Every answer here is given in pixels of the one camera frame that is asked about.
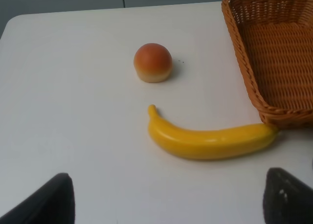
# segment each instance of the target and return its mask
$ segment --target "plastic fruit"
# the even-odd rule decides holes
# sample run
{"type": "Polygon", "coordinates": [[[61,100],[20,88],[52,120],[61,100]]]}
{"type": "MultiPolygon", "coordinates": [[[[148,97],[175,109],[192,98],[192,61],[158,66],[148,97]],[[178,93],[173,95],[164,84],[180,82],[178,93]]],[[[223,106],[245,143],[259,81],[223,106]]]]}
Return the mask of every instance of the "plastic fruit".
{"type": "Polygon", "coordinates": [[[166,80],[172,71],[172,56],[162,45],[149,43],[136,52],[134,67],[139,78],[148,83],[166,80]]]}
{"type": "Polygon", "coordinates": [[[179,128],[159,116],[155,105],[148,108],[150,137],[164,150],[187,159],[222,159],[263,149],[277,136],[274,126],[252,124],[217,131],[179,128]]]}

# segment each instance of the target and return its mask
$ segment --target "banana tip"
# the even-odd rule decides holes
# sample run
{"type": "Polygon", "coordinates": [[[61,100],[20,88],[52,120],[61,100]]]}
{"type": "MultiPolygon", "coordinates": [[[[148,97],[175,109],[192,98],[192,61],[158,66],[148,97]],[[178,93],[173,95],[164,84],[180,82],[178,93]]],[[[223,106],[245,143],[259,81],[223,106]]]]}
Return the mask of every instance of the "banana tip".
{"type": "Polygon", "coordinates": [[[279,128],[277,127],[277,126],[275,126],[275,125],[269,125],[269,127],[277,134],[277,133],[279,133],[279,128]]]}
{"type": "Polygon", "coordinates": [[[157,116],[157,108],[155,105],[151,104],[149,107],[148,107],[148,114],[150,117],[155,117],[157,116]]]}

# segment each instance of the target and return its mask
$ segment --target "table surface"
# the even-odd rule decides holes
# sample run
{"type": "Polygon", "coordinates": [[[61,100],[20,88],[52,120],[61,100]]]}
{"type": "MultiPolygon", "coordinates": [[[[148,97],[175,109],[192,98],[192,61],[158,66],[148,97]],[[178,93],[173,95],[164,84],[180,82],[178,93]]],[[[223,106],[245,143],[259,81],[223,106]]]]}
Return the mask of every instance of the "table surface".
{"type": "Polygon", "coordinates": [[[149,138],[150,104],[190,129],[260,122],[220,2],[15,17],[0,40],[0,100],[0,216],[59,172],[73,179],[76,224],[263,224],[270,167],[313,186],[308,131],[207,162],[149,138]],[[145,43],[171,52],[168,81],[138,79],[145,43]]]}

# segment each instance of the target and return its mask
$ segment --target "wicker basket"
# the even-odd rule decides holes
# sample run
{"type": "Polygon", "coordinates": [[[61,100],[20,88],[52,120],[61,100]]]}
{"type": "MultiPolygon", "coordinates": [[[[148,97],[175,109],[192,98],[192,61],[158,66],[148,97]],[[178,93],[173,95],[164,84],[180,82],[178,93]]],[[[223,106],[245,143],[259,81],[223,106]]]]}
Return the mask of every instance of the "wicker basket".
{"type": "Polygon", "coordinates": [[[313,126],[313,0],[223,0],[222,11],[261,120],[313,126]]]}

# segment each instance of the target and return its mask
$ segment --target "banana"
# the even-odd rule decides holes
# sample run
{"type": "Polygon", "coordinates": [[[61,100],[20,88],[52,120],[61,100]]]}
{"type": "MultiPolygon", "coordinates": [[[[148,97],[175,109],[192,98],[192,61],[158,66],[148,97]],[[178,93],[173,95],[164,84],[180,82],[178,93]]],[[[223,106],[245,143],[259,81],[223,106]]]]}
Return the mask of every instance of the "banana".
{"type": "Polygon", "coordinates": [[[150,137],[164,150],[187,159],[223,159],[252,153],[274,141],[278,129],[252,124],[218,131],[179,128],[159,116],[155,105],[148,108],[150,137]]]}

